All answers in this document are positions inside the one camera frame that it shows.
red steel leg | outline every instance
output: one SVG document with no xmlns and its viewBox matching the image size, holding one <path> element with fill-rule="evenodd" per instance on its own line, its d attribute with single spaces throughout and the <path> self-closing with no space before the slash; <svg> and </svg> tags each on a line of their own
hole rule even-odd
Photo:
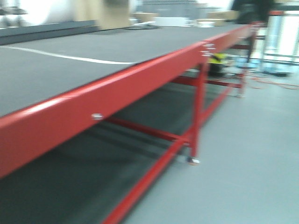
<svg viewBox="0 0 299 224">
<path fill-rule="evenodd" d="M 204 110 L 205 102 L 205 82 L 207 77 L 207 72 L 209 70 L 209 64 L 204 63 L 199 71 L 197 77 L 196 90 L 195 90 L 195 100 L 194 100 L 194 111 L 193 111 L 193 132 L 191 136 L 191 153 L 188 158 L 188 162 L 192 165 L 199 164 L 199 160 L 196 158 L 198 154 L 198 142 L 200 134 L 200 117 Z"/>
</svg>

metal bolt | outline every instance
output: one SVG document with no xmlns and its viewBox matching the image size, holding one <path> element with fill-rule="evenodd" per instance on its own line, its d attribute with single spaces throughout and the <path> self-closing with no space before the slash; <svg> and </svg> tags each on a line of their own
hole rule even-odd
<svg viewBox="0 0 299 224">
<path fill-rule="evenodd" d="M 93 120 L 102 120 L 103 117 L 104 116 L 102 114 L 100 114 L 100 113 L 94 113 L 94 114 L 92 114 L 92 119 Z"/>
<path fill-rule="evenodd" d="M 213 46 L 215 46 L 215 44 L 213 44 L 213 43 L 207 43 L 204 45 L 204 47 L 207 47 L 207 48 L 213 47 Z"/>
</svg>

gray conveyor belt surface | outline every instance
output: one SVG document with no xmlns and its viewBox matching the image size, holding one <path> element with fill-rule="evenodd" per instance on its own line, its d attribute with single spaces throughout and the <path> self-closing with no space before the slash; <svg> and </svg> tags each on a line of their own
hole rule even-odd
<svg viewBox="0 0 299 224">
<path fill-rule="evenodd" d="M 241 26 L 117 29 L 0 47 L 0 117 Z M 10 47 L 132 64 L 77 61 Z"/>
</svg>

cardboard box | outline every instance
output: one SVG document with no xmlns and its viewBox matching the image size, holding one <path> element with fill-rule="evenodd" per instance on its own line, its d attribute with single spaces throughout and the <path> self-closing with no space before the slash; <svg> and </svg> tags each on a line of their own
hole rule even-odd
<svg viewBox="0 0 299 224">
<path fill-rule="evenodd" d="M 134 13 L 133 16 L 140 20 L 140 22 L 155 21 L 155 17 L 158 17 L 158 13 Z"/>
<path fill-rule="evenodd" d="M 214 22 L 216 27 L 222 27 L 226 25 L 225 19 L 197 19 L 197 24 L 199 22 Z"/>
<path fill-rule="evenodd" d="M 128 0 L 75 0 L 74 20 L 95 20 L 100 29 L 130 26 Z"/>
<path fill-rule="evenodd" d="M 238 16 L 239 16 L 238 11 L 222 11 L 222 12 L 212 12 L 207 14 L 208 19 L 236 20 Z"/>
</svg>

conveyor belt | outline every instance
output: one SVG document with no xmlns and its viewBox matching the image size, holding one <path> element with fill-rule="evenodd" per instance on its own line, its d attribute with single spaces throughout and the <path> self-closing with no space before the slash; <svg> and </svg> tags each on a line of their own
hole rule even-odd
<svg viewBox="0 0 299 224">
<path fill-rule="evenodd" d="M 92 63 L 0 47 L 0 117 L 133 64 L 157 58 L 239 27 L 241 25 L 230 24 L 216 28 L 121 29 L 5 46 L 132 64 Z"/>
<path fill-rule="evenodd" d="M 179 134 L 193 96 L 193 87 L 167 84 L 117 116 Z M 102 122 L 1 180 L 0 223 L 99 224 L 169 144 Z"/>
</svg>

